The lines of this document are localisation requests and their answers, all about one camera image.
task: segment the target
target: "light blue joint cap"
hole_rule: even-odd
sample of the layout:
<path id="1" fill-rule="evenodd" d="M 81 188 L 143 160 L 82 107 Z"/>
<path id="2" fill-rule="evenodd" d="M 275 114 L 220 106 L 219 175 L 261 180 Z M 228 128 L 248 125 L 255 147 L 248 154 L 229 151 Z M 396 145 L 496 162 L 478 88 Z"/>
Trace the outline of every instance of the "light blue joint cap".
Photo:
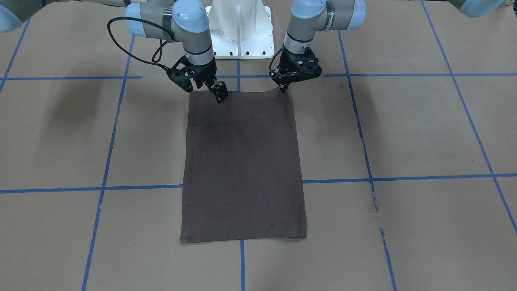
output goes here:
<path id="1" fill-rule="evenodd" d="M 326 0 L 294 0 L 291 13 L 300 19 L 318 16 L 327 7 Z"/>
<path id="2" fill-rule="evenodd" d="M 12 32 L 22 26 L 22 21 L 11 10 L 0 4 L 0 33 Z"/>
<path id="3" fill-rule="evenodd" d="M 467 0 L 460 12 L 468 17 L 480 17 L 497 8 L 505 0 Z"/>
<path id="4" fill-rule="evenodd" d="M 200 0 L 178 0 L 172 6 L 172 17 L 188 32 L 200 33 L 208 29 L 208 16 Z"/>
<path id="5" fill-rule="evenodd" d="M 354 11 L 352 12 L 352 19 L 346 30 L 354 30 L 360 28 L 366 20 L 366 3 L 364 0 L 355 0 Z"/>
<path id="6" fill-rule="evenodd" d="M 142 15 L 140 14 L 140 3 L 129 4 L 126 8 L 126 17 L 142 19 Z M 131 32 L 132 35 L 147 38 L 144 30 L 144 24 L 142 22 L 126 20 L 126 25 L 128 26 L 129 32 Z"/>

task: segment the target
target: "white plastic mount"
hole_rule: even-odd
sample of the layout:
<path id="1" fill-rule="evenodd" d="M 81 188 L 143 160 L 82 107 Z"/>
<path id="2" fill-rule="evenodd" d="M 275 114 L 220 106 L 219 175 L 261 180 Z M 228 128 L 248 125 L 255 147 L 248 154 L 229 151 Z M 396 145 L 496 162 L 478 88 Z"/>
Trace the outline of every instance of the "white plastic mount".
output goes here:
<path id="1" fill-rule="evenodd" d="M 216 59 L 268 59 L 275 54 L 271 9 L 262 0 L 214 0 L 206 13 Z"/>

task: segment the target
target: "dark gray fabric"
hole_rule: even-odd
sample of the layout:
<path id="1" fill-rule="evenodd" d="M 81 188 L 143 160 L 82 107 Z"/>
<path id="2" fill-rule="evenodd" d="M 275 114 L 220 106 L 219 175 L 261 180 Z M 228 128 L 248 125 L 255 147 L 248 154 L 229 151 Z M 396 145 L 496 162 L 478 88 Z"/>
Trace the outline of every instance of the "dark gray fabric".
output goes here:
<path id="1" fill-rule="evenodd" d="M 293 104 L 279 89 L 190 94 L 181 243 L 304 238 Z"/>

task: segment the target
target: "wire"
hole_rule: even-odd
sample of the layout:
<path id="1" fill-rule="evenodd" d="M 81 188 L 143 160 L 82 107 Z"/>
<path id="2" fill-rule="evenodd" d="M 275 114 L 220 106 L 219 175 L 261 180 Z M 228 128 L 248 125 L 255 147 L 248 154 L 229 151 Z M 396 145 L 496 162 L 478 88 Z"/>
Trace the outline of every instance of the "wire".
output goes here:
<path id="1" fill-rule="evenodd" d="M 269 63 L 269 71 L 272 71 L 271 69 L 271 65 L 273 64 L 273 61 L 277 58 L 277 55 L 282 51 L 282 48 L 280 48 L 278 50 L 278 52 L 275 53 L 275 55 L 273 56 L 273 58 L 271 59 L 271 63 Z"/>
<path id="2" fill-rule="evenodd" d="M 158 60 L 156 62 L 149 62 L 149 61 L 146 61 L 146 60 L 143 60 L 133 54 L 131 54 L 130 52 L 128 52 L 126 49 L 124 49 L 118 42 L 117 40 L 115 39 L 115 37 L 113 36 L 113 33 L 111 32 L 111 24 L 115 21 L 120 21 L 120 20 L 133 20 L 133 21 L 138 21 L 138 22 L 142 22 L 142 23 L 145 23 L 145 24 L 149 24 L 151 26 L 154 26 L 156 28 L 159 28 L 163 31 L 165 31 L 170 37 L 172 40 L 174 40 L 174 35 L 168 31 L 167 29 L 165 29 L 163 26 L 160 26 L 156 23 L 152 23 L 150 21 L 147 21 L 147 20 L 144 20 L 144 19 L 140 19 L 140 18 L 134 18 L 134 17 L 115 17 L 113 19 L 111 19 L 110 21 L 108 21 L 108 33 L 110 34 L 110 37 L 111 37 L 111 40 L 117 45 L 117 47 L 119 49 L 121 49 L 123 52 L 125 52 L 128 56 L 132 57 L 133 59 L 137 60 L 137 61 L 140 61 L 142 63 L 145 63 L 145 64 L 149 64 L 149 65 L 153 65 L 153 66 L 158 66 L 160 68 L 162 68 L 163 70 L 169 70 L 169 68 L 165 65 L 162 65 L 162 64 L 158 64 L 157 62 L 160 61 L 161 59 L 161 52 L 162 52 L 162 49 L 163 47 L 167 44 L 167 42 L 165 43 L 162 43 L 160 42 L 160 47 L 158 48 L 158 50 L 156 50 L 155 54 L 153 55 L 153 60 L 155 59 L 155 56 L 157 54 L 160 54 Z"/>

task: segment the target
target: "gray cloth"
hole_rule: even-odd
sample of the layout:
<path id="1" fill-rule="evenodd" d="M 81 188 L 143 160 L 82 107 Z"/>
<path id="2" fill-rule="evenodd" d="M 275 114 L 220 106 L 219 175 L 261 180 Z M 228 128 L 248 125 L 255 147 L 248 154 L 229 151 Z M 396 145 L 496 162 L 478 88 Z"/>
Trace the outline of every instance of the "gray cloth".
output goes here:
<path id="1" fill-rule="evenodd" d="M 181 243 L 304 238 L 307 219 L 291 97 L 190 94 Z"/>

